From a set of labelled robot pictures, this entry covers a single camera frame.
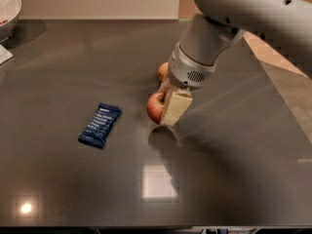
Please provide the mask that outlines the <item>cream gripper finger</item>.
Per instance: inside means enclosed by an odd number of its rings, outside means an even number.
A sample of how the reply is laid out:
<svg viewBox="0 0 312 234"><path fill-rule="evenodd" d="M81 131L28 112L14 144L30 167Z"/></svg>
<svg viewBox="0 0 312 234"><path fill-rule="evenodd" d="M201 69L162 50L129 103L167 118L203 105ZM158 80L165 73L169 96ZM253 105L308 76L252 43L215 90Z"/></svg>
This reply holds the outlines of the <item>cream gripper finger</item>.
<svg viewBox="0 0 312 234"><path fill-rule="evenodd" d="M166 93L168 92L168 90L172 87L172 84L170 82L169 79L165 79L159 89L158 89L158 92L161 94L160 96L160 101L163 102L165 100L165 96L166 96Z"/></svg>
<svg viewBox="0 0 312 234"><path fill-rule="evenodd" d="M192 95L187 89L170 89L166 93L161 125L174 126L192 103Z"/></svg>

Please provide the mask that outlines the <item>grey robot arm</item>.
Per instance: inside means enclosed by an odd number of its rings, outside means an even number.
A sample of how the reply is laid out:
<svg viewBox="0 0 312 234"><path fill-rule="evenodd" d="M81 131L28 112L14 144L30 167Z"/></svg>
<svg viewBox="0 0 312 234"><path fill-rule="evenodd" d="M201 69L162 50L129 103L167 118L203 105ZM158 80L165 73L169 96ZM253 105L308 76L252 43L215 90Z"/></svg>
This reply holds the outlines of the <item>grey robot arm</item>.
<svg viewBox="0 0 312 234"><path fill-rule="evenodd" d="M222 53L244 32L260 37L300 71L312 70L312 4L303 0L194 0L193 16L160 68L162 85L146 106L155 123L174 125L204 86Z"/></svg>

